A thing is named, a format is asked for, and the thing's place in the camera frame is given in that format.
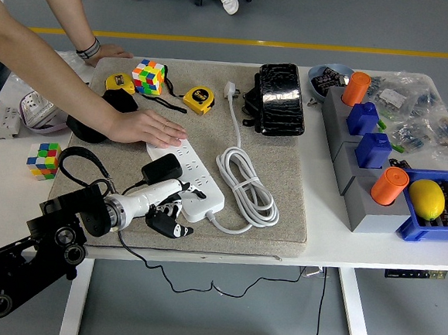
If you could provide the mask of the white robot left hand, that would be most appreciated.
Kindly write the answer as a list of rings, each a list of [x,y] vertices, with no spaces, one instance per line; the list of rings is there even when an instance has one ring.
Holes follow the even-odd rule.
[[[144,217],[147,225],[165,237],[176,239],[194,232],[192,227],[185,227],[176,222],[176,215],[181,209],[181,201],[168,198],[178,193],[191,192],[200,199],[206,195],[191,183],[177,179],[168,179],[142,188],[128,196],[110,195],[107,198],[108,208],[115,209],[115,220],[111,230],[125,229],[136,217]]]

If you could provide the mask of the person's right hand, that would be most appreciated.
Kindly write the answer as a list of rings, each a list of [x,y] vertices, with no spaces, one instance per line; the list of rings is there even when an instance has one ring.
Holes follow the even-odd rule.
[[[119,113],[104,134],[115,142],[146,142],[158,148],[178,147],[188,137],[183,127],[148,109]]]

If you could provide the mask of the person's left hand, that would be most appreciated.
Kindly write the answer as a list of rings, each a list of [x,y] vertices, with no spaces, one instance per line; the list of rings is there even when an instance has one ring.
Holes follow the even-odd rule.
[[[98,47],[96,53],[84,60],[87,65],[91,67],[96,67],[99,60],[104,58],[129,58],[131,59],[134,55],[122,47],[115,44],[103,44]]]

